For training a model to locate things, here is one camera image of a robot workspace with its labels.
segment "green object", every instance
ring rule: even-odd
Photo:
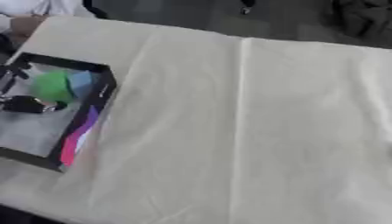
[[[71,102],[73,96],[67,82],[67,73],[63,70],[37,76],[32,84],[32,94],[43,101]]]

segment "beige fabric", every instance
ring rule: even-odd
[[[121,86],[68,173],[0,160],[0,203],[84,224],[392,222],[390,51],[65,17],[22,49]]]

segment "floor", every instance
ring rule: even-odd
[[[392,48],[392,31],[377,39],[360,40],[328,25],[323,15],[331,0],[256,1],[247,16],[240,14],[240,0],[94,0],[94,5],[117,20],[243,37]]]

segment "crumpled fabric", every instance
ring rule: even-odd
[[[4,205],[84,224],[392,222],[390,51],[65,17],[22,51],[108,64],[120,87],[67,173],[0,160]]]

